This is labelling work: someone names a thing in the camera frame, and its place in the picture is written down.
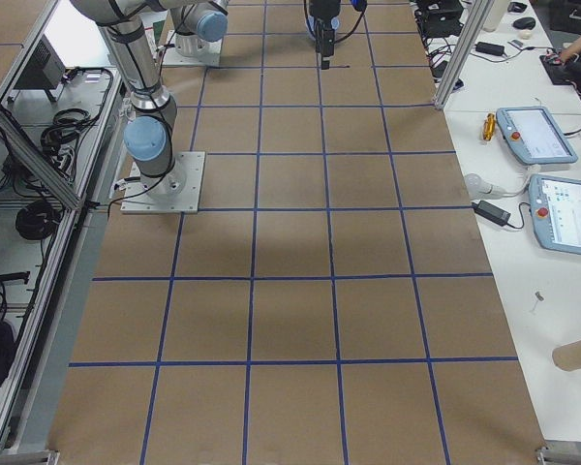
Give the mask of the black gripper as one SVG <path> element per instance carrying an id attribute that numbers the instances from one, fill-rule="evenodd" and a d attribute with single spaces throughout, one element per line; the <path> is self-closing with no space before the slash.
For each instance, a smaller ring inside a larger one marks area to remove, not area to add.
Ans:
<path id="1" fill-rule="evenodd" d="M 335 32 L 339 27 L 340 2 L 334 0 L 309 0 L 304 2 L 305 22 L 311 37 L 316 41 L 316 52 L 321 69 L 328 70 L 335 49 Z"/>

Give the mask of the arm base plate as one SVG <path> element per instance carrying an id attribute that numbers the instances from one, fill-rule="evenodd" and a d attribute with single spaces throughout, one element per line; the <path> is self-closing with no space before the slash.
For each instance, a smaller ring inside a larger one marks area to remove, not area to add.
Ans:
<path id="1" fill-rule="evenodd" d="M 182 151 L 174 155 L 173 170 L 152 190 L 152 178 L 129 183 L 120 210 L 125 214 L 197 213 L 205 153 Z"/>
<path id="2" fill-rule="evenodd" d="M 207 42 L 196 35 L 176 35 L 161 63 L 165 67 L 218 67 L 223 41 Z"/>

